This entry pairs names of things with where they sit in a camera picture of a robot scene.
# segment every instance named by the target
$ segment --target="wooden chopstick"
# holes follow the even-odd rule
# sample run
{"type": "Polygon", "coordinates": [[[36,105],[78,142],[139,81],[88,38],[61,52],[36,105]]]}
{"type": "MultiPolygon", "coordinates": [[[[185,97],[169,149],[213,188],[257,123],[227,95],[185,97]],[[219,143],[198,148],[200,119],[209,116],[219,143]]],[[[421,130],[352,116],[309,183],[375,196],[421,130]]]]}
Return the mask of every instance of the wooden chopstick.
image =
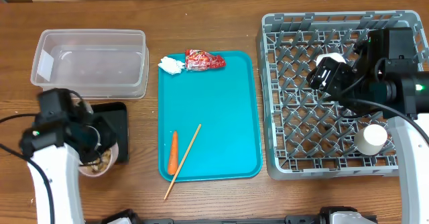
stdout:
{"type": "Polygon", "coordinates": [[[179,175],[179,172],[180,172],[180,170],[182,169],[183,163],[185,163],[185,159],[186,159],[186,157],[188,156],[189,150],[191,149],[192,144],[194,144],[194,141],[195,141],[196,135],[197,135],[197,134],[198,134],[198,132],[200,131],[200,128],[201,128],[201,124],[200,124],[200,125],[198,126],[198,128],[196,129],[195,134],[194,134],[194,137],[192,138],[192,140],[191,140],[191,142],[190,142],[190,144],[189,144],[189,146],[188,146],[188,149],[186,150],[186,153],[185,153],[185,155],[184,155],[184,156],[183,156],[183,158],[182,158],[182,161],[181,161],[181,163],[180,163],[180,165],[179,165],[179,168],[177,169],[176,173],[174,174],[173,180],[172,180],[172,182],[170,183],[170,187],[168,187],[167,193],[166,193],[166,195],[164,196],[164,200],[166,200],[166,199],[167,199],[167,196],[168,196],[168,194],[170,193],[170,191],[171,191],[171,189],[172,189],[172,187],[173,187],[174,182],[176,181],[177,175],[179,175]]]}

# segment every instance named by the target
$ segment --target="crumpled tissue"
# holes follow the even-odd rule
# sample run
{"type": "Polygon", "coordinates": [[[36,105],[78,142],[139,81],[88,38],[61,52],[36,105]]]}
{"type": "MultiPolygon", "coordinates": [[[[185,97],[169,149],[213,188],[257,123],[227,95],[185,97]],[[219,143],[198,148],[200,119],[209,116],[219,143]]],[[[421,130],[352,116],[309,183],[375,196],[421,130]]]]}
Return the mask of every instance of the crumpled tissue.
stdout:
{"type": "Polygon", "coordinates": [[[164,56],[158,66],[170,74],[178,74],[185,68],[185,63],[173,58],[164,56]]]}

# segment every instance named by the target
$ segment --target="white cup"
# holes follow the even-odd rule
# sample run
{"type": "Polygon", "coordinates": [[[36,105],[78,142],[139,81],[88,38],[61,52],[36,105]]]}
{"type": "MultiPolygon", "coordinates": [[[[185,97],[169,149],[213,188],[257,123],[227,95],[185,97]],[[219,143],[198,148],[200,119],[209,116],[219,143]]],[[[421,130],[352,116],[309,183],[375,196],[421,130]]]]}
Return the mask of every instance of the white cup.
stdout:
{"type": "Polygon", "coordinates": [[[372,156],[378,154],[387,141],[384,127],[371,124],[359,130],[355,135],[355,146],[362,154],[372,156]]]}
{"type": "Polygon", "coordinates": [[[109,164],[107,165],[105,170],[94,173],[87,166],[81,166],[81,167],[79,167],[79,172],[85,176],[88,176],[88,177],[99,177],[99,176],[103,175],[105,172],[107,172],[108,169],[110,169],[115,164],[115,162],[118,158],[118,155],[119,155],[119,147],[118,147],[117,143],[114,146],[112,146],[112,148],[110,148],[110,150],[111,150],[110,160],[109,160],[109,164]]]}

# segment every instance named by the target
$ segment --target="clear plastic container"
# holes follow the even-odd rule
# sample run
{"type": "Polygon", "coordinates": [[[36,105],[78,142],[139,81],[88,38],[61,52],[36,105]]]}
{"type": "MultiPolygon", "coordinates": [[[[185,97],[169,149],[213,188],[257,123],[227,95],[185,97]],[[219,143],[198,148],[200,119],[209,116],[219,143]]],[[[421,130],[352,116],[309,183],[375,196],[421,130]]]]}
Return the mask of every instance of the clear plastic container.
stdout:
{"type": "Polygon", "coordinates": [[[46,30],[31,82],[44,91],[72,89],[85,99],[140,99],[148,73],[149,50],[140,30],[46,30]]]}

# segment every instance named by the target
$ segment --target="wood grain surface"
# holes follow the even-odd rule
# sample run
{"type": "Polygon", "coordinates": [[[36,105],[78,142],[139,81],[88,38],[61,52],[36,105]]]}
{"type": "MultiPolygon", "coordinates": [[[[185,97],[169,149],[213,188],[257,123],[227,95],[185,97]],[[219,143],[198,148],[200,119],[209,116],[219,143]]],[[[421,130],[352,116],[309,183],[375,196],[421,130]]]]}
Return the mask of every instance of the wood grain surface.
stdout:
{"type": "MultiPolygon", "coordinates": [[[[160,58],[186,49],[242,50],[253,60],[255,37],[266,13],[413,9],[429,29],[429,0],[173,0],[22,3],[0,5],[0,117],[35,113],[40,88],[30,81],[40,34],[46,29],[143,30],[150,52],[146,96],[125,101],[131,159],[100,178],[79,180],[84,216],[98,219],[126,208],[141,218],[220,219],[315,214],[346,205],[376,214],[380,223],[399,223],[398,178],[379,176],[331,180],[272,180],[264,166],[251,179],[178,183],[166,201],[169,182],[158,173],[158,69],[160,58]]],[[[261,134],[261,85],[256,82],[261,134]]],[[[1,142],[17,144],[31,119],[0,126],[1,142]]],[[[36,223],[32,178],[25,162],[0,152],[0,223],[36,223]]]]}

